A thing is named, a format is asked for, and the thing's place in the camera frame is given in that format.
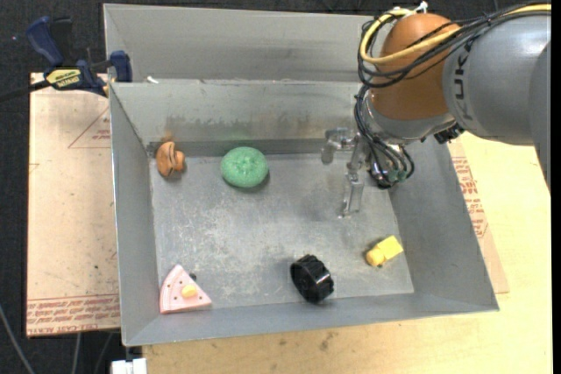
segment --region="yellow block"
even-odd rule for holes
[[[390,258],[403,252],[403,248],[395,236],[390,236],[377,243],[366,253],[366,262],[372,266],[380,266]]]

